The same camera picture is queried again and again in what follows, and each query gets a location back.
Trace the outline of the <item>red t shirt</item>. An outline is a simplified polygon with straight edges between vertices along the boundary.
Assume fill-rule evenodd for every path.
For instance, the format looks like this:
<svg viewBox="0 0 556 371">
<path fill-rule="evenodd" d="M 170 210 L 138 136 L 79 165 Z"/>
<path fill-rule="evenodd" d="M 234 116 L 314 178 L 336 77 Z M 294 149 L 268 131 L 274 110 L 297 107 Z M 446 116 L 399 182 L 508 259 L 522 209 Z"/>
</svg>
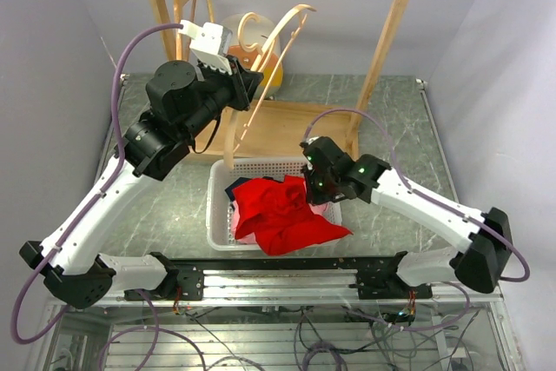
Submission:
<svg viewBox="0 0 556 371">
<path fill-rule="evenodd" d="M 232 203 L 234 238 L 257 244 L 266 255 L 285 255 L 351 235 L 324 217 L 325 205 L 307 203 L 305 181 L 297 176 L 271 182 L 251 201 Z"/>
</svg>

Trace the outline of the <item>wooden hanger with metal hook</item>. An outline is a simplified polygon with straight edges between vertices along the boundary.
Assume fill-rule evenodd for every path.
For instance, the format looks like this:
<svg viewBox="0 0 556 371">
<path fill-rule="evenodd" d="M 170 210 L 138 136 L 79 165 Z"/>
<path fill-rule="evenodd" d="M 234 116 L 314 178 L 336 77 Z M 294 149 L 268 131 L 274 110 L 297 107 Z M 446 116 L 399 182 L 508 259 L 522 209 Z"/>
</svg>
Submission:
<svg viewBox="0 0 556 371">
<path fill-rule="evenodd" d="M 195 21 L 197 0 L 173 0 L 173 15 L 176 23 L 187 20 Z M 177 60 L 188 61 L 190 57 L 190 39 L 181 33 L 175 36 L 175 56 Z"/>
</svg>

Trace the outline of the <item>navy blue t shirt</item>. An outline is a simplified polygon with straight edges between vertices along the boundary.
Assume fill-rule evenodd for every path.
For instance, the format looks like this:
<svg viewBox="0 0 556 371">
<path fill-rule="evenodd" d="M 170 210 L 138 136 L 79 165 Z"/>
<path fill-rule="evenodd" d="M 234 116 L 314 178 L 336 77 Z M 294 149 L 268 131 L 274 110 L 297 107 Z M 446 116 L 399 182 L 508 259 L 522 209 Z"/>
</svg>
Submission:
<svg viewBox="0 0 556 371">
<path fill-rule="evenodd" d="M 275 182 L 275 179 L 269 176 L 240 177 L 225 188 L 225 193 L 231 202 L 247 202 L 259 197 L 271 182 Z"/>
</svg>

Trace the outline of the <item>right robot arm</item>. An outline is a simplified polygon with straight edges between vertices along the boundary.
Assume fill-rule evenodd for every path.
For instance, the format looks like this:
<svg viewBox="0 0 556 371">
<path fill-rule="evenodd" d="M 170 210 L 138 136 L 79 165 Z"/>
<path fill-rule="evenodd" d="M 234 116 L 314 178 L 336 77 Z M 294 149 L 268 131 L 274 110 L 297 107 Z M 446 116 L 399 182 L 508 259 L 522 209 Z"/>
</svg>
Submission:
<svg viewBox="0 0 556 371">
<path fill-rule="evenodd" d="M 388 163 L 364 154 L 358 160 L 327 136 L 301 142 L 308 202 L 321 205 L 359 199 L 393 210 L 449 243 L 449 248 L 401 251 L 382 280 L 392 297 L 433 282 L 457 280 L 471 290 L 492 293 L 511 255 L 507 214 L 465 205 L 401 178 Z"/>
</svg>

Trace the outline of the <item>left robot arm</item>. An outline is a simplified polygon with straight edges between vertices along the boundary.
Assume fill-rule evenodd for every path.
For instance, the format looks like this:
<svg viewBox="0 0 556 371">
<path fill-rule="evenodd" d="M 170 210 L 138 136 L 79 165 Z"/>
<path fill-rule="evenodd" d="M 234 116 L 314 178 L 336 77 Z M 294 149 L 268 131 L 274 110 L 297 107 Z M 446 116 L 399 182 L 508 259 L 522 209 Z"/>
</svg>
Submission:
<svg viewBox="0 0 556 371">
<path fill-rule="evenodd" d="M 22 246 L 21 257 L 38 268 L 58 300 L 84 309 L 109 292 L 134 298 L 143 290 L 164 300 L 183 287 L 180 268 L 158 252 L 116 257 L 100 248 L 132 203 L 194 151 L 196 137 L 218 124 L 226 108 L 248 110 L 263 74 L 244 69 L 235 56 L 224 62 L 225 70 L 180 60 L 161 65 L 145 86 L 149 109 L 128 128 L 123 149 L 110 158 L 73 217 L 42 242 Z"/>
</svg>

